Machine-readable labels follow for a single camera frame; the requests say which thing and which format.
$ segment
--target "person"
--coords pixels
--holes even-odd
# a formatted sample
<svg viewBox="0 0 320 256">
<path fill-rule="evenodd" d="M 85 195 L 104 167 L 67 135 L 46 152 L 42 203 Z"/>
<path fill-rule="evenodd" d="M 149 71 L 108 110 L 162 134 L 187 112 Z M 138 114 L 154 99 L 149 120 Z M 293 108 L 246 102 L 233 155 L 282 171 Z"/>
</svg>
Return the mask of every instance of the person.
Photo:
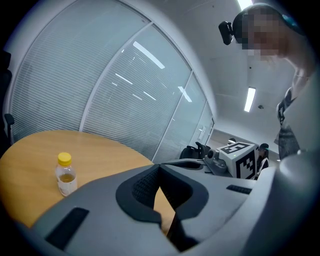
<svg viewBox="0 0 320 256">
<path fill-rule="evenodd" d="M 295 69 L 292 85 L 276 107 L 280 123 L 276 141 L 281 160 L 296 154 L 300 147 L 284 112 L 318 69 L 317 57 L 307 37 L 292 18 L 264 3 L 254 4 L 240 12 L 233 21 L 232 30 L 243 49 L 253 50 L 263 58 L 285 59 Z"/>
<path fill-rule="evenodd" d="M 256 176 L 255 180 L 258 179 L 261 171 L 269 167 L 269 145 L 267 143 L 262 143 L 258 148 L 259 157 L 256 160 Z"/>
</svg>

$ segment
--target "black chair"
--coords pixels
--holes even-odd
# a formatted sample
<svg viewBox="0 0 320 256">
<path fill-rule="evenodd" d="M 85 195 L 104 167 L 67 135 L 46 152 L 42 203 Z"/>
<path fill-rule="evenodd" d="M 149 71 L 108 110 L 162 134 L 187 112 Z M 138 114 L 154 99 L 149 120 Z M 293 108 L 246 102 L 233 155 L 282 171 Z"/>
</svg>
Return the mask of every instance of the black chair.
<svg viewBox="0 0 320 256">
<path fill-rule="evenodd" d="M 202 160 L 205 158 L 205 155 L 208 154 L 211 148 L 209 146 L 202 145 L 199 142 L 196 142 L 195 144 L 198 146 L 198 148 L 195 148 L 194 146 L 186 146 L 186 148 L 182 150 L 179 159 L 191 158 Z"/>
<path fill-rule="evenodd" d="M 12 74 L 8 70 L 11 54 L 2 50 L 0 52 L 0 157 L 11 145 L 11 125 L 15 123 L 14 117 L 11 114 L 5 114 L 4 119 L 7 124 L 7 135 L 4 131 L 5 123 L 2 118 L 3 104 L 5 95 L 10 84 Z"/>
</svg>

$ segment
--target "yellow bottle cap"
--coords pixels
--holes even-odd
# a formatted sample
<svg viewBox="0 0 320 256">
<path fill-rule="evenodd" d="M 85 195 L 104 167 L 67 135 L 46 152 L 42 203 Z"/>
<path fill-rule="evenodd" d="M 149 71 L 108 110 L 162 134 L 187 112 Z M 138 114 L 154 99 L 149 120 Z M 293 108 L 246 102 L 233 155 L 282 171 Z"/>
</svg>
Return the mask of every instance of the yellow bottle cap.
<svg viewBox="0 0 320 256">
<path fill-rule="evenodd" d="M 71 155 L 67 152 L 61 152 L 58 154 L 58 163 L 61 166 L 69 166 L 71 165 L 72 159 Z"/>
</svg>

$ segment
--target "wooden table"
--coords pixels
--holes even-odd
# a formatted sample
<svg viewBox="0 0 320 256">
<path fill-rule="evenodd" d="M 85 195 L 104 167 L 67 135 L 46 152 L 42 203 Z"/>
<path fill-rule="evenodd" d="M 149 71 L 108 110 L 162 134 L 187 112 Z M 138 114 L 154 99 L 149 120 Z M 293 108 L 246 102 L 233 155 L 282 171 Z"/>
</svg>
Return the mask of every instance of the wooden table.
<svg viewBox="0 0 320 256">
<path fill-rule="evenodd" d="M 78 187 L 153 164 L 135 150 L 98 135 L 69 130 L 29 135 L 13 144 L 0 159 L 0 198 L 13 219 L 31 227 L 64 198 L 55 174 L 60 152 L 71 154 Z M 175 212 L 161 189 L 156 194 L 154 210 L 161 214 L 163 232 L 168 232 Z"/>
</svg>

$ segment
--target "plastic bottle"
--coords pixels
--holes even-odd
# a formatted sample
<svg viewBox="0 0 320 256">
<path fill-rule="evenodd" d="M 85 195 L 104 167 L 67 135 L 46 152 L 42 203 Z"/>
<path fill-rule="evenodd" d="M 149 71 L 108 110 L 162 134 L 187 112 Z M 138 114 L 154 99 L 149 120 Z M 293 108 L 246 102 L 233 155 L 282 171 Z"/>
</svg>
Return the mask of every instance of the plastic bottle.
<svg viewBox="0 0 320 256">
<path fill-rule="evenodd" d="M 77 189 L 77 175 L 71 167 L 72 158 L 69 153 L 61 152 L 58 155 L 58 165 L 55 168 L 58 188 L 63 196 L 70 195 Z"/>
</svg>

